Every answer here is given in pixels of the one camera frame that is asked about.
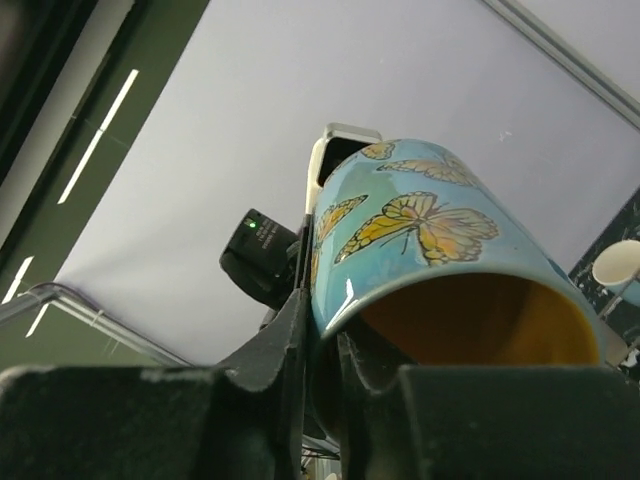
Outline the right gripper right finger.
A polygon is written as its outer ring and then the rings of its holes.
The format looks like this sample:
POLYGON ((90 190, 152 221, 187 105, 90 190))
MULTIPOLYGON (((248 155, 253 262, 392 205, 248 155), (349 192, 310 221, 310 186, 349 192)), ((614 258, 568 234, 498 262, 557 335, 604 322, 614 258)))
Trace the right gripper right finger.
POLYGON ((347 479, 635 479, 639 387, 608 367, 429 367, 337 339, 347 479))

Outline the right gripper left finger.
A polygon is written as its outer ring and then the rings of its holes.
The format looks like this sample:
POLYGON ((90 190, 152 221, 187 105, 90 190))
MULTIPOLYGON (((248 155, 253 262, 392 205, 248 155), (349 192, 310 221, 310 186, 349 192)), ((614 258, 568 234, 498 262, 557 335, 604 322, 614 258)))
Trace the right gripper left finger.
POLYGON ((278 314, 216 365, 4 371, 2 477, 298 478, 311 232, 278 314))

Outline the blue butterfly mug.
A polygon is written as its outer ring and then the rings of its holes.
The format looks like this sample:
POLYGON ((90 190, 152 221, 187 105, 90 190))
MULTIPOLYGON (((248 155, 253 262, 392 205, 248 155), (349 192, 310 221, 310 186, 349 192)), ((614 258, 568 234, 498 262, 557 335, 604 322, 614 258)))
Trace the blue butterfly mug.
POLYGON ((313 147, 317 344, 365 326, 426 365, 619 364, 626 343, 451 151, 334 137, 313 147))

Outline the light blue mug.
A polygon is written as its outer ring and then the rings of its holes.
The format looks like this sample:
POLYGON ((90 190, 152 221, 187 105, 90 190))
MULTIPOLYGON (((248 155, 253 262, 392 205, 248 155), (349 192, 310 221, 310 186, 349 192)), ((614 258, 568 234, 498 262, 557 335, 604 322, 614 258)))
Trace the light blue mug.
POLYGON ((618 286, 639 270, 639 241, 621 240, 606 247, 592 264, 594 279, 603 286, 618 286))

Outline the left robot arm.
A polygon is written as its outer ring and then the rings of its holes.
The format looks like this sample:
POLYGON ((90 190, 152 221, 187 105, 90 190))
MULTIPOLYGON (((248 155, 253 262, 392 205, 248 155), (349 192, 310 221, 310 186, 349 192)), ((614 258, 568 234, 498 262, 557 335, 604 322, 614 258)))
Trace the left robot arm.
POLYGON ((219 264, 253 300, 279 310, 293 290, 299 235, 256 209, 244 215, 219 264))

